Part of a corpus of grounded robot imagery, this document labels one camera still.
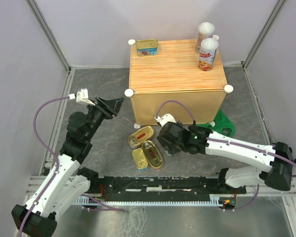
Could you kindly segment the gold oval fish tin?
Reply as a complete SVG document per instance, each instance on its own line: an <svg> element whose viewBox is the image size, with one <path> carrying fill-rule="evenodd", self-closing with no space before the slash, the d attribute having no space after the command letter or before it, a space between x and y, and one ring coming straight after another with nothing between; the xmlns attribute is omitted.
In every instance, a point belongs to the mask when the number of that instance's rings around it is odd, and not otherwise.
<svg viewBox="0 0 296 237"><path fill-rule="evenodd" d="M153 169L160 169L163 165L163 158L157 146L150 140L143 142L143 153L148 161L148 164Z"/></svg>

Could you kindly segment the oval red fish tin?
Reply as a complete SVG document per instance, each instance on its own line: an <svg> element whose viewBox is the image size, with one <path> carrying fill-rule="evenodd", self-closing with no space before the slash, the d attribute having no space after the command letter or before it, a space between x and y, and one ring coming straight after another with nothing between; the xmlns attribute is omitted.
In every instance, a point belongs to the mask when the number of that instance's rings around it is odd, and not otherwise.
<svg viewBox="0 0 296 237"><path fill-rule="evenodd" d="M151 126L144 126L129 136L128 144L131 148L136 149L139 148L143 142L151 140L153 137L153 128Z"/></svg>

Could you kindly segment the wooden cube cabinet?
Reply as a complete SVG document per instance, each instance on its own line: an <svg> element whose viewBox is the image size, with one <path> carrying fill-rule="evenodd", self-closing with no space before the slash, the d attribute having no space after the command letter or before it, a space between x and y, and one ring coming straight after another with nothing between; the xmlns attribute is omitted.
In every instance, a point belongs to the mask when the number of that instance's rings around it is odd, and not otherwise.
<svg viewBox="0 0 296 237"><path fill-rule="evenodd" d="M129 86L135 121L155 125L155 117L171 114L183 124L211 123L225 96L233 91L227 83L220 54L208 72L198 68L195 39L164 40L158 53L138 56L134 40L130 44Z"/></svg>

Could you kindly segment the blue rectangular luncheon meat tin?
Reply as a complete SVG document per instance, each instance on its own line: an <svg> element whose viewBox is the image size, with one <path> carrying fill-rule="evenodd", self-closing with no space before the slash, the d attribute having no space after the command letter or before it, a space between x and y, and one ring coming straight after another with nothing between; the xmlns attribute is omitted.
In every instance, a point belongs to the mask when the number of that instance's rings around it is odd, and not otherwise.
<svg viewBox="0 0 296 237"><path fill-rule="evenodd" d="M136 50L138 56L153 56L158 53L158 40L147 39L136 41Z"/></svg>

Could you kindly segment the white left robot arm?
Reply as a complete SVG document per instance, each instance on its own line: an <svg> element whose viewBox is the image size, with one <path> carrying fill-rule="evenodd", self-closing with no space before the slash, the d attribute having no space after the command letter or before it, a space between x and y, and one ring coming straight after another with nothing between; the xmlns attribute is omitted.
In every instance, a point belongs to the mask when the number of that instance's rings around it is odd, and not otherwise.
<svg viewBox="0 0 296 237"><path fill-rule="evenodd" d="M52 236L60 217L73 202L86 191L93 193L98 190L98 173L89 169L76 175L72 185L65 184L89 154L91 140L103 120L117 116L124 102L124 98L107 100L97 97L90 100L77 93L56 100L75 100L85 105L88 112L75 112L70 116L66 139L58 155L37 136L54 156L55 164L32 197L24 205L14 206L11 214L19 236Z"/></svg>

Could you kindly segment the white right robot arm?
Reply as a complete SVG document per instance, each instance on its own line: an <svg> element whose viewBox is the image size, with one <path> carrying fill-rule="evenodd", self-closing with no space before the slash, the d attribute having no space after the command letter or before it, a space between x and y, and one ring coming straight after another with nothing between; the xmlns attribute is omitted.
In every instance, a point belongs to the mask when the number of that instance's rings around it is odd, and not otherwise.
<svg viewBox="0 0 296 237"><path fill-rule="evenodd" d="M279 191L289 191L295 164L292 149L285 143L253 144L219 134L208 128L180 122L161 122L157 137L167 153L185 152L230 158L247 166L221 170L217 189L228 193L233 188L264 183Z"/></svg>

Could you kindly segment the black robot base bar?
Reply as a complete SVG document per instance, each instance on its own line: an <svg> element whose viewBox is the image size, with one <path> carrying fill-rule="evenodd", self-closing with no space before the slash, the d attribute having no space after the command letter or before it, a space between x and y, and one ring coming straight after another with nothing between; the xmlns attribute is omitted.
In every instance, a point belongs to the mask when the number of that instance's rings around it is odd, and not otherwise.
<svg viewBox="0 0 296 237"><path fill-rule="evenodd" d="M104 193L106 201L209 201L210 195L245 194L220 178L112 177L95 178L90 193Z"/></svg>

